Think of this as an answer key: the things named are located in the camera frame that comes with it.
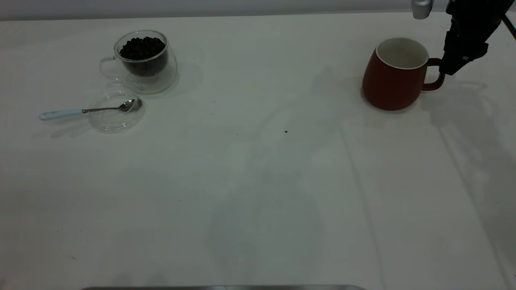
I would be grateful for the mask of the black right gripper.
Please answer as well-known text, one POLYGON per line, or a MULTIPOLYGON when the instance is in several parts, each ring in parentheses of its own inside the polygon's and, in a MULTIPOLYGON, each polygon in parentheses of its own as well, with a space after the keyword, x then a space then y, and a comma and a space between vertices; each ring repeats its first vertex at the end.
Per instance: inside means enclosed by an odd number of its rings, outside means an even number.
POLYGON ((466 64, 483 57, 488 51, 485 41, 503 23, 512 37, 515 27, 506 13, 514 0, 450 0, 452 33, 447 33, 439 72, 454 75, 466 64))

